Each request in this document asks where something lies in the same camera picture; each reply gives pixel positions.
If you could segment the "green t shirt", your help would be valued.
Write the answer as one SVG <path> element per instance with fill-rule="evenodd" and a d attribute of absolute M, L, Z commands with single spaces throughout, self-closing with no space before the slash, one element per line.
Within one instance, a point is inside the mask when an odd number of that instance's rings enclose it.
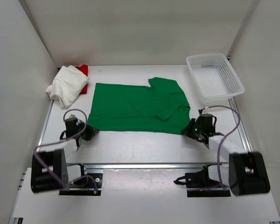
<path fill-rule="evenodd" d="M 190 105 L 175 80 L 154 77 L 149 86 L 97 83 L 88 125 L 100 131 L 180 135 L 190 122 Z"/>

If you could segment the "white t shirt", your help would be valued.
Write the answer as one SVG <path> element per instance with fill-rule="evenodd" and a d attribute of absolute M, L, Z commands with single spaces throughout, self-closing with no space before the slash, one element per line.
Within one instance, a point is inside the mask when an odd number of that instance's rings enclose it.
<path fill-rule="evenodd" d="M 62 66 L 46 89 L 51 100 L 56 100 L 62 108 L 70 107 L 81 94 L 87 93 L 88 66 L 83 64 L 79 67 Z"/>

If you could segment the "red t shirt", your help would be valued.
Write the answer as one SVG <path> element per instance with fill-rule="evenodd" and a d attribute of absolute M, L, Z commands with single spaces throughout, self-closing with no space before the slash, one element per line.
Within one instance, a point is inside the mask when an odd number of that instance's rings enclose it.
<path fill-rule="evenodd" d="M 87 93 L 89 81 L 87 65 L 84 64 L 79 67 L 63 66 L 58 70 L 57 74 L 61 78 L 63 92 L 77 94 L 77 91 L 80 90 L 80 95 Z"/>

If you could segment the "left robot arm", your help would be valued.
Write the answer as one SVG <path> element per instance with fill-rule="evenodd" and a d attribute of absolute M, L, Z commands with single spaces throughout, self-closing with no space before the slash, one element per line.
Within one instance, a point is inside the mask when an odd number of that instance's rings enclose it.
<path fill-rule="evenodd" d="M 66 158 L 79 149 L 81 141 L 90 141 L 99 130 L 75 116 L 65 119 L 64 123 L 65 130 L 61 132 L 59 141 L 41 145 L 40 148 L 61 144 L 63 147 L 50 151 L 36 149 L 33 152 L 30 186 L 34 193 L 67 189 L 70 182 L 79 187 L 88 183 L 89 176 L 81 170 L 75 172 L 70 180 Z"/>

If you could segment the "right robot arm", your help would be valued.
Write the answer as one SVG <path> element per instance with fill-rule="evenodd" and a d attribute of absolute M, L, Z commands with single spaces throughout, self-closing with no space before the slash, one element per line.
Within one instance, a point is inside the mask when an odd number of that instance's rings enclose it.
<path fill-rule="evenodd" d="M 185 173 L 174 180 L 176 185 L 184 185 L 189 197 L 216 197 L 255 195 L 269 193 L 271 187 L 263 156 L 260 152 L 248 152 L 216 132 L 217 118 L 211 114 L 200 114 L 182 130 L 193 140 L 203 143 L 217 153 L 217 161 L 204 165 L 194 173 Z"/>

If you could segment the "white plastic basket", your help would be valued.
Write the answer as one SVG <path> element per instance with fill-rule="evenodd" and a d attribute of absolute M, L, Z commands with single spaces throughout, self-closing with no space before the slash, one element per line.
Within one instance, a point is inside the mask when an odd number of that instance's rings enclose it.
<path fill-rule="evenodd" d="M 238 75 L 222 53 L 186 57 L 190 77 L 204 105 L 229 100 L 245 92 Z"/>

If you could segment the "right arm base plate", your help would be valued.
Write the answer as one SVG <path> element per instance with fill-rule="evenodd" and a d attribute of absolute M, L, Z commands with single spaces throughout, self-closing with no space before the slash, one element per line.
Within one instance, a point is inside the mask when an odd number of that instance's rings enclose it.
<path fill-rule="evenodd" d="M 201 171 L 188 172 L 174 180 L 174 184 L 186 186 L 187 197 L 230 197 L 228 189 L 221 188 L 219 181 L 212 180 L 208 174 L 209 165 Z"/>

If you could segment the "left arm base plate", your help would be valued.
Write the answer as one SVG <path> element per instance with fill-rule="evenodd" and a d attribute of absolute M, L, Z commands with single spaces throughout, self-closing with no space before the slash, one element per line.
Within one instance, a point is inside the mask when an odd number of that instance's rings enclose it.
<path fill-rule="evenodd" d="M 86 164 L 68 164 L 69 190 L 59 190 L 60 196 L 100 196 L 103 170 L 92 169 Z"/>

